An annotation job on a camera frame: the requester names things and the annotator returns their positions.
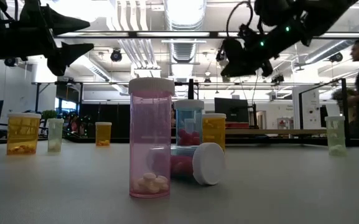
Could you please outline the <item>green artificial plant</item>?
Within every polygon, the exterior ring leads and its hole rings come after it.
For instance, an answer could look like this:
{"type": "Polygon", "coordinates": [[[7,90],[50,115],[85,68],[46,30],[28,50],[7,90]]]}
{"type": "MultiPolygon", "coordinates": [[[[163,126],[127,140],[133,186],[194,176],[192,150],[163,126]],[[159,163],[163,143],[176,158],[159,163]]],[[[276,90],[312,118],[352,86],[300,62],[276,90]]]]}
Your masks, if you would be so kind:
{"type": "Polygon", "coordinates": [[[347,94],[347,96],[355,96],[357,92],[352,88],[346,88],[346,89],[337,89],[332,92],[332,99],[335,101],[342,101],[343,99],[343,92],[347,94]]]}

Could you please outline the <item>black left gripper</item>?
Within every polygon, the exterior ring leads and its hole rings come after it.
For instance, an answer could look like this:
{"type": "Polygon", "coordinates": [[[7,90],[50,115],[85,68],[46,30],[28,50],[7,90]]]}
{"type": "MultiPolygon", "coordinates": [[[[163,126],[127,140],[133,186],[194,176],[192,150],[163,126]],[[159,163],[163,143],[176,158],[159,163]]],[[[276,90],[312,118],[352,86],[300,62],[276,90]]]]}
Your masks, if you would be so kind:
{"type": "Polygon", "coordinates": [[[10,58],[43,55],[55,76],[64,76],[66,68],[94,48],[93,44],[66,44],[57,48],[54,35],[75,32],[90,27],[88,21],[64,16],[40,0],[24,0],[20,19],[9,26],[12,42],[10,58]]]}

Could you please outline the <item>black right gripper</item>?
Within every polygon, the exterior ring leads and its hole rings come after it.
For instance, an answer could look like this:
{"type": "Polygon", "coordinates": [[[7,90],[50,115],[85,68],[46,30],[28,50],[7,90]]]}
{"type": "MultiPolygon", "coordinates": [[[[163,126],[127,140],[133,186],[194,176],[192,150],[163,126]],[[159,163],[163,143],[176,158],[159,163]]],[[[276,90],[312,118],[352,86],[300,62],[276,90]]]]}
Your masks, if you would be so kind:
{"type": "Polygon", "coordinates": [[[304,26],[300,21],[287,21],[267,34],[259,34],[242,24],[238,36],[244,40],[244,49],[234,38],[227,38],[222,43],[221,48],[228,63],[221,71],[221,76],[251,75],[251,70],[245,63],[247,61],[254,66],[262,63],[262,76],[268,77],[273,73],[269,59],[277,57],[283,50],[300,41],[304,37],[304,26]]]}

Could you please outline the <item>blue pill bottle red pills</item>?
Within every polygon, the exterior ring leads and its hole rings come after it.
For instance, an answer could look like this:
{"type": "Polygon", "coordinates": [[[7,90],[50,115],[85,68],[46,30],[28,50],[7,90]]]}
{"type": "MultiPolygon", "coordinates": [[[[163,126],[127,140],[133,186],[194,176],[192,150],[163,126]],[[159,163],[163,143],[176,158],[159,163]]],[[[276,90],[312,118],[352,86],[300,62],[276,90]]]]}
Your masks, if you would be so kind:
{"type": "Polygon", "coordinates": [[[225,172],[225,153],[214,142],[171,148],[170,176],[199,185],[217,185],[225,172]]]}
{"type": "Polygon", "coordinates": [[[176,118],[176,144],[178,146],[198,146],[202,143],[201,100],[179,100],[174,103],[176,118]]]}

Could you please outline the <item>black background monitor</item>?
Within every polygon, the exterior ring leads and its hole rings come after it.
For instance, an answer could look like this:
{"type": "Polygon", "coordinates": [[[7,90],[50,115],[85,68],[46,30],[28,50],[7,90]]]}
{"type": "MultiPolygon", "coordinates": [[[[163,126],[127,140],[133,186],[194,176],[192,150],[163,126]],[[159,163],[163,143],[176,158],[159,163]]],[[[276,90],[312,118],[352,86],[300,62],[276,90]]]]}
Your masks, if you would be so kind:
{"type": "Polygon", "coordinates": [[[231,98],[215,98],[216,113],[226,115],[226,121],[237,123],[249,123],[248,102],[246,100],[231,98]]]}

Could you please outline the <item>black overhead beam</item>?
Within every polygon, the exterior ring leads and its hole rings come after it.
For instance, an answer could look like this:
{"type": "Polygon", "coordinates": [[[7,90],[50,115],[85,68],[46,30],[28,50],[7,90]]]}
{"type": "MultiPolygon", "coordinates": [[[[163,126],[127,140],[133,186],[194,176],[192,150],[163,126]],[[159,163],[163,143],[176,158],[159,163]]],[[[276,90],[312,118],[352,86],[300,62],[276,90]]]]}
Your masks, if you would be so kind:
{"type": "MultiPolygon", "coordinates": [[[[56,39],[223,39],[226,32],[208,31],[76,31],[56,35],[56,39]]],[[[327,32],[320,36],[313,36],[313,39],[348,40],[358,39],[359,32],[327,32]]]]}

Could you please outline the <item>green pill bottle white cap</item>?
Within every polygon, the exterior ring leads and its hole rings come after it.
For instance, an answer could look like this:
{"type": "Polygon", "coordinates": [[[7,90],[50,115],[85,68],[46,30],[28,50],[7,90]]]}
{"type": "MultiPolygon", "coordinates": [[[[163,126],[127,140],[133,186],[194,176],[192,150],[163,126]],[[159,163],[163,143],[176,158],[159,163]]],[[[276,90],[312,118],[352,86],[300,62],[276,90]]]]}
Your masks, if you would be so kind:
{"type": "Polygon", "coordinates": [[[63,119],[48,119],[48,151],[60,152],[62,147],[63,119]]]}
{"type": "Polygon", "coordinates": [[[347,148],[345,145],[345,117],[325,117],[327,129],[327,144],[330,156],[345,157],[347,148]]]}

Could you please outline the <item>small green background plant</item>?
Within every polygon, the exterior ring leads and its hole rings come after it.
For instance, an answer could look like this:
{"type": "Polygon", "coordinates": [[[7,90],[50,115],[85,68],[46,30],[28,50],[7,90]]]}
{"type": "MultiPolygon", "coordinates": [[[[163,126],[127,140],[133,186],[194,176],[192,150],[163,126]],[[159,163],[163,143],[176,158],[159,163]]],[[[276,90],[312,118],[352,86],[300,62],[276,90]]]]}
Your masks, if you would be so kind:
{"type": "Polygon", "coordinates": [[[45,121],[56,117],[57,117],[57,112],[55,110],[45,110],[42,112],[42,119],[44,119],[45,121]]]}

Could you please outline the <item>black aluminium table frame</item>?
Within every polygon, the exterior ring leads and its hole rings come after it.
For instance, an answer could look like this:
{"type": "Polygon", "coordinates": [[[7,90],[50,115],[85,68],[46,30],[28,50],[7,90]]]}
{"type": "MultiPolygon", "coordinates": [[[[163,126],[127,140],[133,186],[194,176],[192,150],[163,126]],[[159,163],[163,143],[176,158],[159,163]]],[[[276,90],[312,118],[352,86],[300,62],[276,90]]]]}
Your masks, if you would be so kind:
{"type": "MultiPolygon", "coordinates": [[[[67,137],[65,140],[74,143],[95,143],[93,138],[73,138],[67,137]]],[[[299,139],[281,139],[281,138],[228,138],[226,145],[234,144],[310,144],[317,146],[326,146],[328,141],[324,138],[299,138],[299,139]]],[[[0,144],[7,143],[6,139],[0,139],[0,144]]],[[[129,143],[128,138],[112,138],[111,143],[129,143]]],[[[359,147],[359,139],[350,139],[346,141],[348,147],[359,147]]]]}

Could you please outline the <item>silver ceiling duct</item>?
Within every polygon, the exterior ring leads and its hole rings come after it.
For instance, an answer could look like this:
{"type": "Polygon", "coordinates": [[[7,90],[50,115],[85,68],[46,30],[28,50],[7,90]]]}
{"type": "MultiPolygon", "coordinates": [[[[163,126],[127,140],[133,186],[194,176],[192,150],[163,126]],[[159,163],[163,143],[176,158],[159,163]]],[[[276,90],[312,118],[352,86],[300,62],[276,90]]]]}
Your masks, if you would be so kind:
{"type": "MultiPolygon", "coordinates": [[[[164,0],[164,14],[169,31],[200,31],[207,8],[207,0],[164,0]]],[[[176,80],[188,79],[192,75],[196,43],[179,42],[169,44],[171,74],[176,80]]]]}

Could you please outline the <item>black background metal frame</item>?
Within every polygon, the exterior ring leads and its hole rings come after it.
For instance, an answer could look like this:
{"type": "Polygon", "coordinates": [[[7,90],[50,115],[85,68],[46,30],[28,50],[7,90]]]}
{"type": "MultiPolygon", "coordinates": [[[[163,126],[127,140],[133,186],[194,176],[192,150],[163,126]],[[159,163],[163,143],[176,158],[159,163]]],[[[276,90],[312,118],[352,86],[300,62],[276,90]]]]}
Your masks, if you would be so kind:
{"type": "MultiPolygon", "coordinates": [[[[198,82],[199,100],[213,103],[215,98],[239,98],[252,103],[285,102],[294,97],[293,91],[304,91],[312,88],[316,83],[289,83],[278,85],[263,82],[198,82]]],[[[78,92],[80,103],[127,103],[129,101],[128,82],[34,82],[37,93],[40,95],[49,86],[65,86],[78,92]]],[[[175,82],[173,100],[184,100],[188,94],[188,82],[175,82]]],[[[341,89],[341,83],[333,83],[310,92],[317,94],[321,101],[330,101],[332,92],[341,89]]]]}

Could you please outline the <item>orange pill bottle white cap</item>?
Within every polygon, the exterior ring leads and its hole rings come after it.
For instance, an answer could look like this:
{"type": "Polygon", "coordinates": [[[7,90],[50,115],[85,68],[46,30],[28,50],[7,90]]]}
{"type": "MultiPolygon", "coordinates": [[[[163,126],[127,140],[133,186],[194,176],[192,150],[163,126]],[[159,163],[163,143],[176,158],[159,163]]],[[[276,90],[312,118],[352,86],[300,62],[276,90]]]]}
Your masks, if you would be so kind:
{"type": "Polygon", "coordinates": [[[206,113],[202,115],[202,141],[217,143],[225,152],[225,120],[223,113],[206,113]]]}
{"type": "Polygon", "coordinates": [[[109,146],[111,139],[111,125],[110,122],[96,122],[95,123],[95,142],[97,146],[109,146]]]}
{"type": "Polygon", "coordinates": [[[41,115],[37,113],[9,113],[7,118],[7,155],[35,154],[39,139],[41,115]]]}

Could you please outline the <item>grey table mat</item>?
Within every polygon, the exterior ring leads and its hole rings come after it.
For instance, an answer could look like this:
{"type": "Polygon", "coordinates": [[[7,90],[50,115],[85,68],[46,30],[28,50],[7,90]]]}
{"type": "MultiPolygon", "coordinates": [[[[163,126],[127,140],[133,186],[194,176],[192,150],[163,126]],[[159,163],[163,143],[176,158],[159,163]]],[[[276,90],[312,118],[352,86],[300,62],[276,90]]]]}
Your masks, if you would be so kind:
{"type": "Polygon", "coordinates": [[[233,147],[218,185],[173,182],[153,199],[128,191],[126,144],[66,142],[52,154],[40,142],[29,156],[0,145],[0,224],[359,224],[359,148],[233,147]]]}

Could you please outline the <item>wooden shelf board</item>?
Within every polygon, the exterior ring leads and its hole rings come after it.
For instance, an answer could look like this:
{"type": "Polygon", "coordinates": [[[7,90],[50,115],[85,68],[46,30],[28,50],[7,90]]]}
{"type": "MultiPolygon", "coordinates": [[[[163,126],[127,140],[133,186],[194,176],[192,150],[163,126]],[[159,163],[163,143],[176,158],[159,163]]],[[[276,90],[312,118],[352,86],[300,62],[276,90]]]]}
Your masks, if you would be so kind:
{"type": "Polygon", "coordinates": [[[229,135],[316,135],[326,134],[325,129],[226,129],[226,134],[229,135]]]}

